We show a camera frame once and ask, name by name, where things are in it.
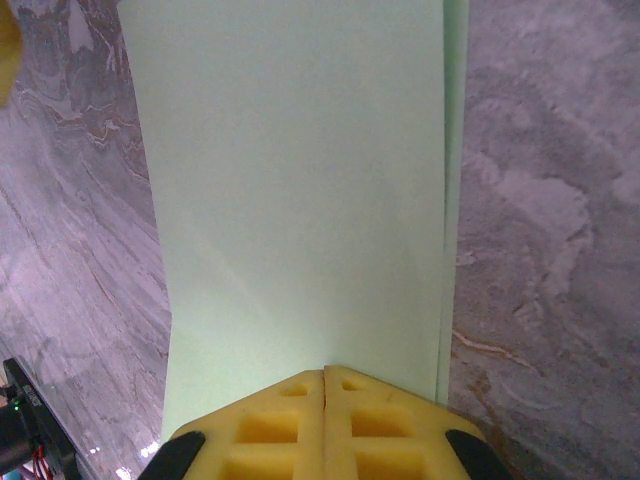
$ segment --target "yellow robot part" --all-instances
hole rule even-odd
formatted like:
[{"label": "yellow robot part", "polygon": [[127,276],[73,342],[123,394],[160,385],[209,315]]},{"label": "yellow robot part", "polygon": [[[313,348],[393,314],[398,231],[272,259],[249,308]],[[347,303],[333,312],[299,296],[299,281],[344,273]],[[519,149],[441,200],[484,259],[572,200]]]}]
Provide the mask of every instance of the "yellow robot part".
[{"label": "yellow robot part", "polygon": [[6,0],[0,0],[0,107],[7,104],[20,68],[22,36]]},{"label": "yellow robot part", "polygon": [[181,427],[139,480],[511,480],[467,420],[344,367]]}]

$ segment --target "marble floor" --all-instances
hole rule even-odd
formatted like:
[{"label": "marble floor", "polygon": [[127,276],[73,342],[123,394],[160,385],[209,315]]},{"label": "marble floor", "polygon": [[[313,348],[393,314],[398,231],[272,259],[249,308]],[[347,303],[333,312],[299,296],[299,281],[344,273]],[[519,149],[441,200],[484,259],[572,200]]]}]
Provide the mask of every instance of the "marble floor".
[{"label": "marble floor", "polygon": [[[101,478],[135,478],[170,312],[116,1],[10,3],[0,357]],[[472,1],[462,185],[451,405],[518,478],[638,478],[638,2]]]},{"label": "marble floor", "polygon": [[101,478],[133,477],[159,439],[170,312],[115,2],[10,3],[0,357],[25,358]]},{"label": "marble floor", "polygon": [[640,478],[640,2],[471,2],[450,403],[523,478]]}]

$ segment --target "red wire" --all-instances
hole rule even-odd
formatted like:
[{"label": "red wire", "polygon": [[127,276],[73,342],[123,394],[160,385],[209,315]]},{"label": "red wire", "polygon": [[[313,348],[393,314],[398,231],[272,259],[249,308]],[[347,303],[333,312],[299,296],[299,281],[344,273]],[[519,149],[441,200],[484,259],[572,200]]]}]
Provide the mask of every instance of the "red wire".
[{"label": "red wire", "polygon": [[46,480],[53,480],[53,475],[51,474],[51,470],[49,470],[49,466],[45,463],[44,449],[42,447],[38,449],[38,457],[39,457],[39,464],[42,466],[42,470],[44,471],[44,474],[47,477]]},{"label": "red wire", "polygon": [[33,455],[31,455],[31,460],[33,461],[33,474],[36,476],[36,480],[41,480],[40,475],[38,475],[38,469],[36,468],[37,456],[38,451],[36,450],[35,452],[33,452]]}]

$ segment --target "paper sheet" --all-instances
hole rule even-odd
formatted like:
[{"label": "paper sheet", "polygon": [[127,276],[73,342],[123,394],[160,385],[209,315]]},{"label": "paper sheet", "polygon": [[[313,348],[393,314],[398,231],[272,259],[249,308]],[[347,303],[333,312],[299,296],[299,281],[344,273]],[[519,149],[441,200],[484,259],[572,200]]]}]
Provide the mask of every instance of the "paper sheet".
[{"label": "paper sheet", "polygon": [[455,292],[460,168],[464,124],[465,79],[469,0],[444,2],[445,78],[445,236],[442,292],[442,323],[438,358],[436,401],[446,405],[449,393],[453,299]]},{"label": "paper sheet", "polygon": [[442,3],[119,11],[173,313],[165,438],[325,364],[435,398]]}]

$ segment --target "yellow object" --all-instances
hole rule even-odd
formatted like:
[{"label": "yellow object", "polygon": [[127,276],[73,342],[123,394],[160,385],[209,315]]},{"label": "yellow object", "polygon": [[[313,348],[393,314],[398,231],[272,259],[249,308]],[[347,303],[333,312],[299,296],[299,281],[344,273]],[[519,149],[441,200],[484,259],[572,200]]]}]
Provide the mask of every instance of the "yellow object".
[{"label": "yellow object", "polygon": [[320,480],[322,371],[302,372],[188,423],[206,443],[185,480]]},{"label": "yellow object", "polygon": [[4,107],[20,68],[22,37],[5,0],[0,0],[0,107]]},{"label": "yellow object", "polygon": [[307,371],[180,428],[206,442],[185,480],[469,480],[445,438],[466,420],[343,367]]},{"label": "yellow object", "polygon": [[348,480],[469,480],[445,438],[484,439],[470,422],[374,378],[324,370],[325,476]]}]

